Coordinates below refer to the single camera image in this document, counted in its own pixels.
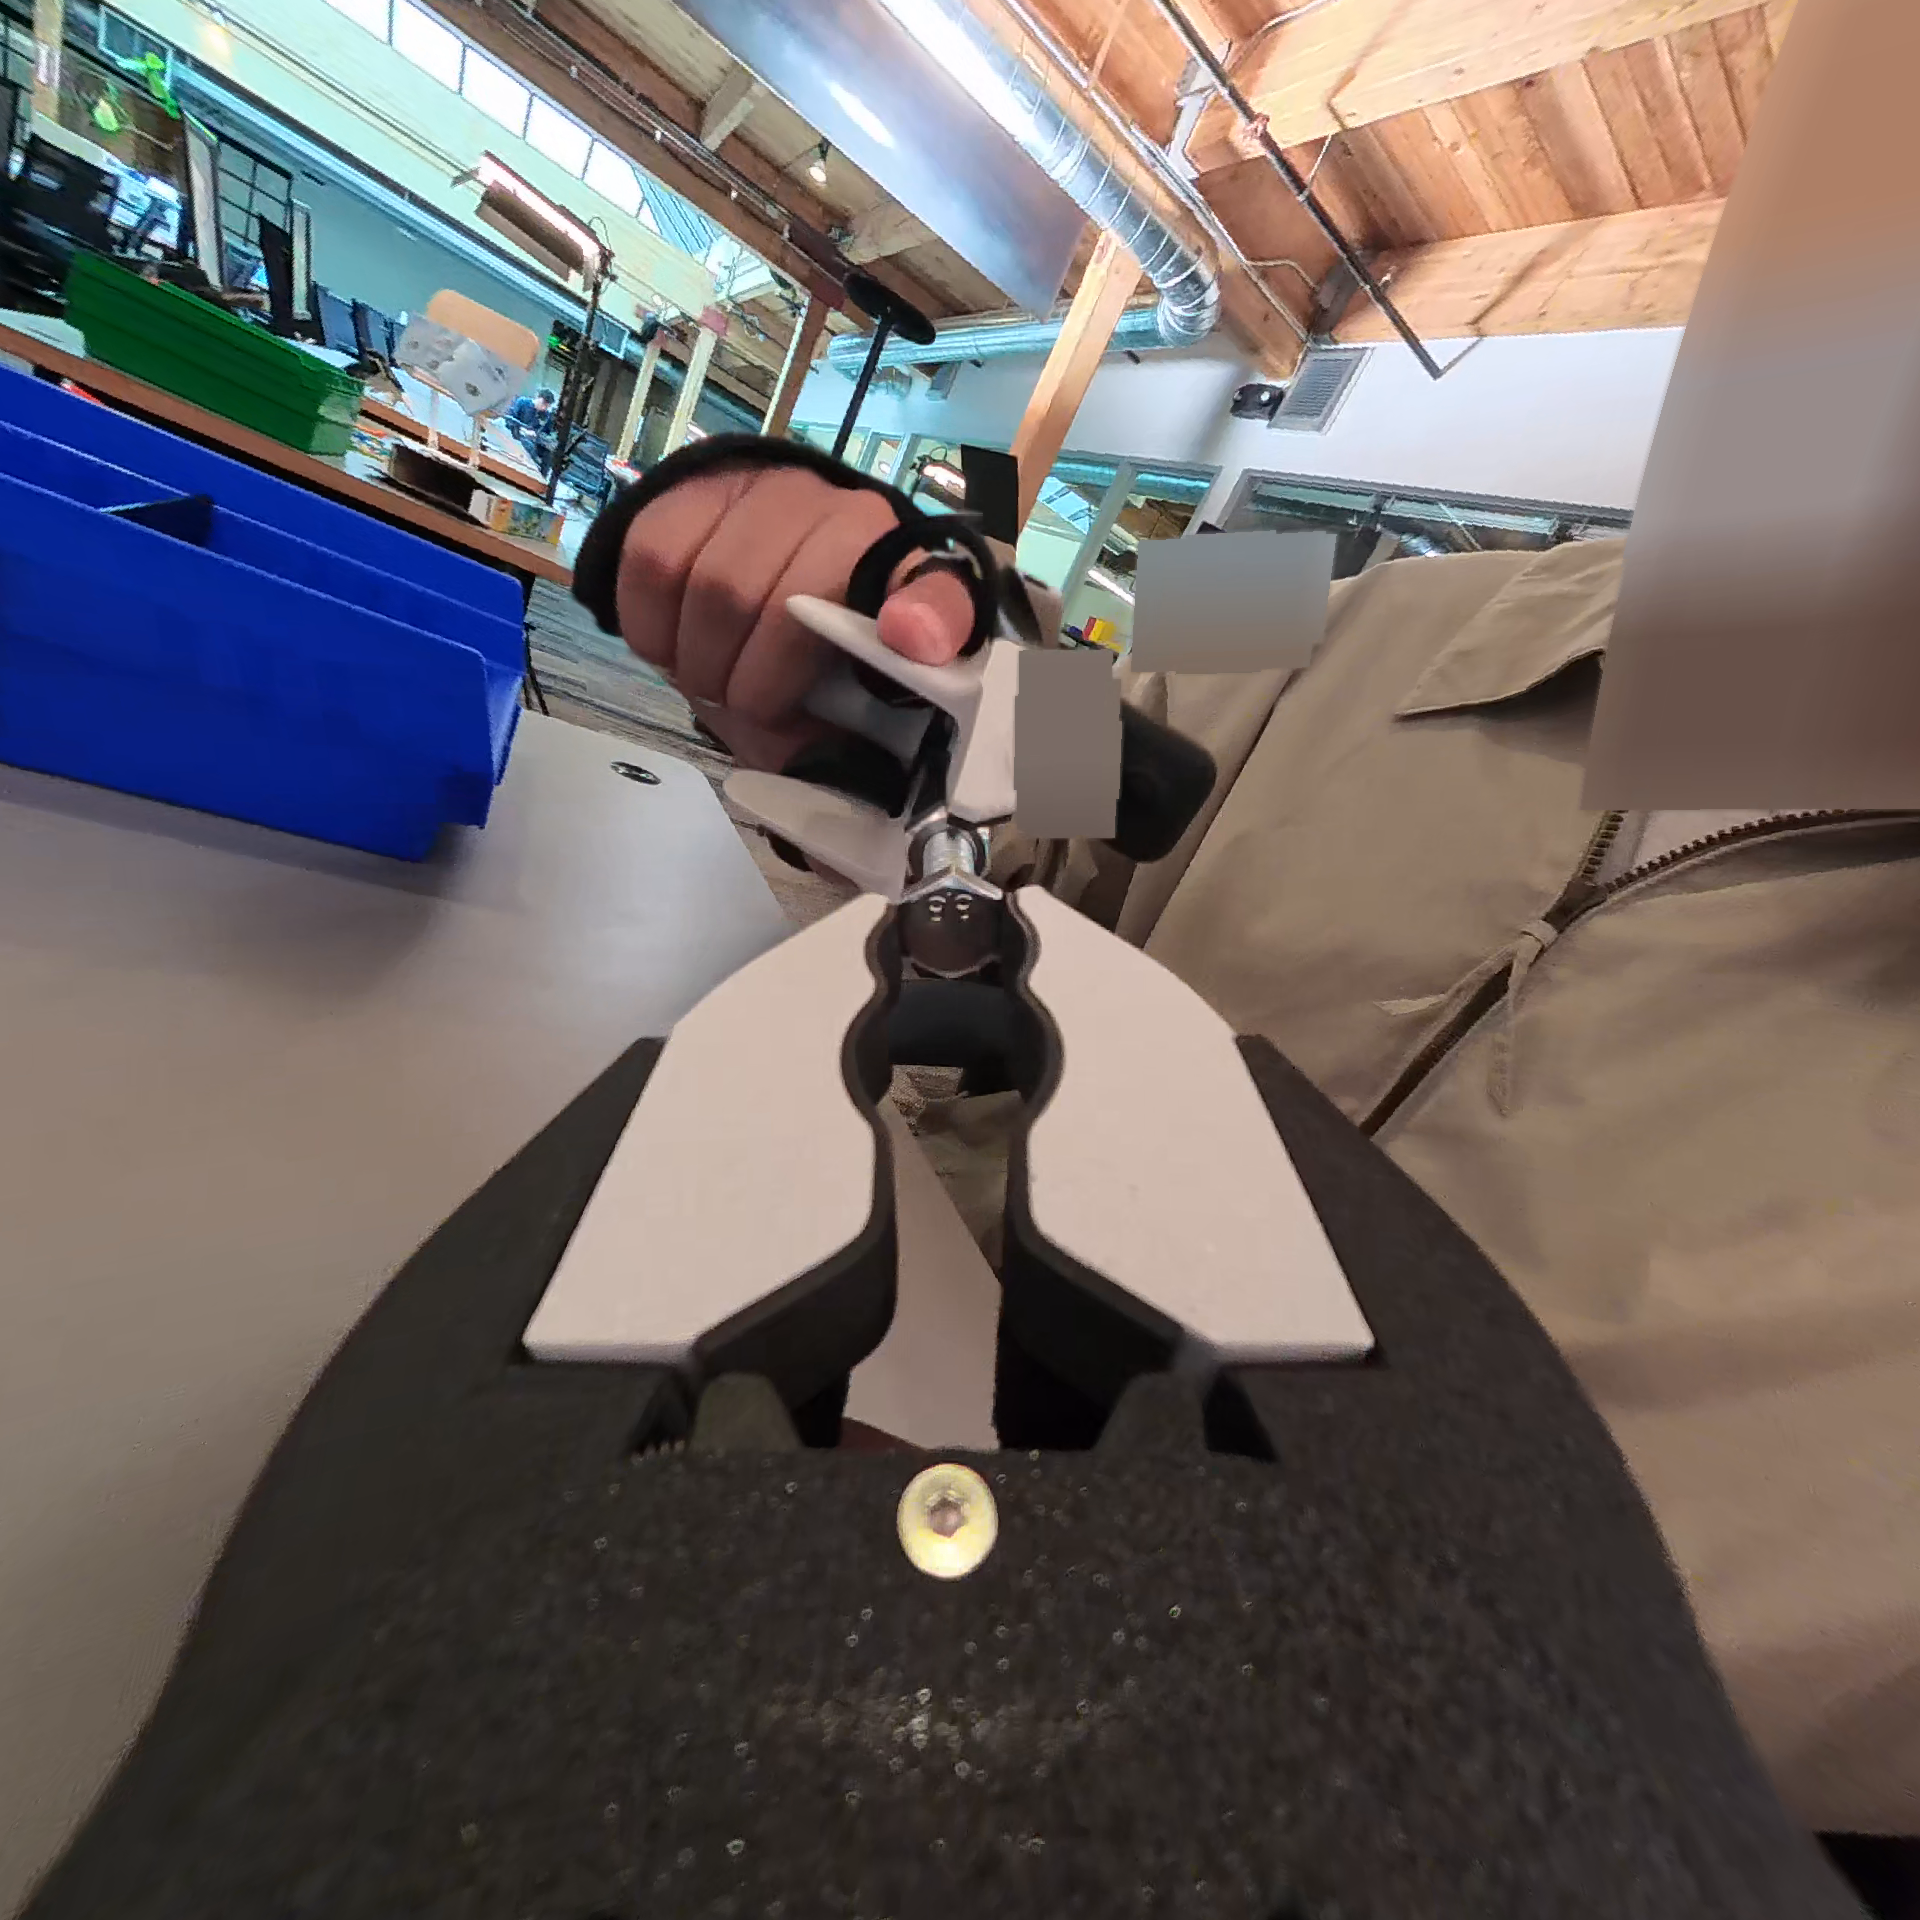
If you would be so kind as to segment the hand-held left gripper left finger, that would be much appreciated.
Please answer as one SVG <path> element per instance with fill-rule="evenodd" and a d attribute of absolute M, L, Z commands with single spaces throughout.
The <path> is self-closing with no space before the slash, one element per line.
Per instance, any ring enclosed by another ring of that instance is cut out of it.
<path fill-rule="evenodd" d="M 665 1037 L 537 1304 L 542 1365 L 638 1365 L 691 1405 L 766 1380 L 833 1442 L 897 1318 L 897 1156 L 880 1104 L 895 909 L 856 896 L 713 988 Z"/>

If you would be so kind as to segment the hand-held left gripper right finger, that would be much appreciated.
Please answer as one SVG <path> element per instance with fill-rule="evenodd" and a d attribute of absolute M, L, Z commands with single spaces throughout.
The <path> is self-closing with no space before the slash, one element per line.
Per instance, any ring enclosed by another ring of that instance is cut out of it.
<path fill-rule="evenodd" d="M 1040 886 L 1008 908 L 1023 1108 L 1001 1204 L 1001 1438 L 1089 1442 L 1140 1377 L 1376 1355 L 1225 1020 Z"/>

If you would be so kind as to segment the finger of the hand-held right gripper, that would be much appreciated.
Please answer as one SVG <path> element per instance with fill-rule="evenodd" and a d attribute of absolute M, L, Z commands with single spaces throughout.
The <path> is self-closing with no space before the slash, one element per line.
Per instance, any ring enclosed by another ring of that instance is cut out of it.
<path fill-rule="evenodd" d="M 828 785 L 735 768 L 724 800 L 811 869 L 889 905 L 907 892 L 907 827 L 882 806 Z"/>
<path fill-rule="evenodd" d="M 1001 825 L 1017 813 L 1017 692 L 1023 646 L 986 646 L 956 664 L 950 702 L 950 813 L 968 825 Z"/>

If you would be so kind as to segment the steel hex bolt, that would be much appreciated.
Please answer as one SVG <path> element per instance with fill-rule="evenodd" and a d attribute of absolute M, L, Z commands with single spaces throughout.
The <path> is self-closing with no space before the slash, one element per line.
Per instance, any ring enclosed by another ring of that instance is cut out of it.
<path fill-rule="evenodd" d="M 984 878 L 945 875 L 919 880 L 912 874 L 918 830 L 907 836 L 907 892 L 897 905 L 897 934 L 903 963 L 921 976 L 964 979 L 987 968 L 1000 949 L 1001 890 Z"/>

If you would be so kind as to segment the blue plastic bin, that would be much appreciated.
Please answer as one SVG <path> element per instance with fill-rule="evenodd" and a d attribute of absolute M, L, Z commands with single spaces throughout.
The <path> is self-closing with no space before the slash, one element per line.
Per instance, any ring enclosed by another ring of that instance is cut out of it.
<path fill-rule="evenodd" d="M 482 830 L 508 573 L 2 373 L 2 761 L 339 848 Z"/>

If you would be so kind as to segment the person's right hand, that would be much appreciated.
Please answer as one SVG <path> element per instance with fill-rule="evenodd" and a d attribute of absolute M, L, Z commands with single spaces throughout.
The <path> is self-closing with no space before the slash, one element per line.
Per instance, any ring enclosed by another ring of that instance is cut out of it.
<path fill-rule="evenodd" d="M 846 603 L 857 563 L 897 524 L 880 494 L 817 470 L 703 470 L 664 491 L 623 538 L 618 630 L 738 766 L 782 773 L 831 734 L 807 698 L 834 660 L 788 602 Z"/>

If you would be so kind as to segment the black floor lamp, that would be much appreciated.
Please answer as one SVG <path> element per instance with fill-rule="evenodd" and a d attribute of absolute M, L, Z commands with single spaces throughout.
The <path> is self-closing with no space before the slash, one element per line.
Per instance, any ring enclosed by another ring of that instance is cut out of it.
<path fill-rule="evenodd" d="M 907 302 L 903 296 L 898 296 L 872 273 L 856 269 L 846 278 L 846 296 L 854 302 L 854 309 L 874 321 L 874 331 L 863 365 L 857 370 L 854 398 L 848 400 L 848 408 L 833 442 L 833 458 L 838 461 L 841 461 L 848 452 L 854 428 L 865 408 L 865 400 L 870 398 L 876 373 L 880 370 L 882 352 L 895 341 L 895 337 L 921 349 L 934 347 L 938 342 L 938 328 L 934 325 L 934 321 L 929 321 L 918 306 L 912 306 L 912 302 Z"/>

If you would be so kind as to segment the wooden table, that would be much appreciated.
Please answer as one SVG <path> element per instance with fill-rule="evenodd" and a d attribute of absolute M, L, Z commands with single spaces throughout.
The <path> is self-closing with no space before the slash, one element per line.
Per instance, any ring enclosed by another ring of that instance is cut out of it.
<path fill-rule="evenodd" d="M 448 474 L 448 488 L 455 494 L 452 501 L 398 484 L 385 461 L 369 458 L 359 448 L 356 435 L 366 426 L 363 405 L 351 450 L 345 454 L 323 458 L 278 444 L 199 405 L 175 398 L 145 379 L 91 361 L 83 334 L 64 321 L 6 309 L 2 347 L 7 364 L 20 365 L 38 377 L 67 385 L 122 414 L 137 417 L 148 426 L 162 426 L 183 440 L 220 450 L 240 465 L 271 470 L 304 489 L 321 491 L 359 512 L 398 522 L 422 538 L 452 547 L 495 569 L 505 569 L 524 582 L 572 582 L 572 565 L 560 548 L 495 534 L 468 518 L 467 494 L 490 477 L 487 469 L 447 461 L 443 469 Z"/>

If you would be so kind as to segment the white tagged cube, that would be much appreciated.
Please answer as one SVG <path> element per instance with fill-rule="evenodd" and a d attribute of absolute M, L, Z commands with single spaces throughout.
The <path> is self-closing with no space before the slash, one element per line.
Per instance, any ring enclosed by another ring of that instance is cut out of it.
<path fill-rule="evenodd" d="M 520 395 L 524 370 L 455 328 L 410 318 L 398 337 L 394 365 L 455 402 L 468 418 L 498 414 Z"/>

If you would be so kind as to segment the light panel on stand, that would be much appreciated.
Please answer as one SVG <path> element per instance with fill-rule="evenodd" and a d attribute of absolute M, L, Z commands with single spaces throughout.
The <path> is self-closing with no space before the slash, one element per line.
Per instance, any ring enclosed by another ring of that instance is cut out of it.
<path fill-rule="evenodd" d="M 586 318 L 578 325 L 578 342 L 572 349 L 560 388 L 560 426 L 547 469 L 545 498 L 553 507 L 560 502 L 562 475 L 578 440 L 578 426 L 583 424 L 598 352 L 595 331 L 614 274 L 611 241 L 590 224 L 575 220 L 560 203 L 539 193 L 498 155 L 484 153 L 468 172 L 455 176 L 452 184 L 474 186 L 482 224 L 508 235 L 553 276 L 578 281 L 587 298 Z"/>

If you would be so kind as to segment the stack of green bins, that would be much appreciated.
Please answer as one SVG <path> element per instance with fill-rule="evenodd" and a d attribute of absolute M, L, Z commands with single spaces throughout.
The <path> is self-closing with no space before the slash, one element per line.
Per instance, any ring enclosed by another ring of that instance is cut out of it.
<path fill-rule="evenodd" d="M 87 357 L 318 458 L 343 458 L 363 381 L 175 284 L 79 251 L 64 276 L 64 318 Z"/>

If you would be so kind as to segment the wall vent grille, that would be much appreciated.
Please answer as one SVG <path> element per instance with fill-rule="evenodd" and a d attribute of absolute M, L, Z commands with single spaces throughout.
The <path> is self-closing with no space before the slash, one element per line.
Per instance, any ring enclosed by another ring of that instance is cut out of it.
<path fill-rule="evenodd" d="M 1326 436 L 1375 360 L 1371 345 L 1314 345 L 1304 352 L 1284 385 L 1272 428 L 1298 436 Z"/>

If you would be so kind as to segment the silver ventilation duct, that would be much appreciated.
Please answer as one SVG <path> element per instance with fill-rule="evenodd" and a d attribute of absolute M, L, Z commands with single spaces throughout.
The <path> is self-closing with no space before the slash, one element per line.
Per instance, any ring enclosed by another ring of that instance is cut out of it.
<path fill-rule="evenodd" d="M 1216 250 L 1188 208 L 969 5 L 681 11 L 1025 314 L 1052 310 L 1092 226 L 1150 281 L 1164 347 L 1216 329 Z"/>

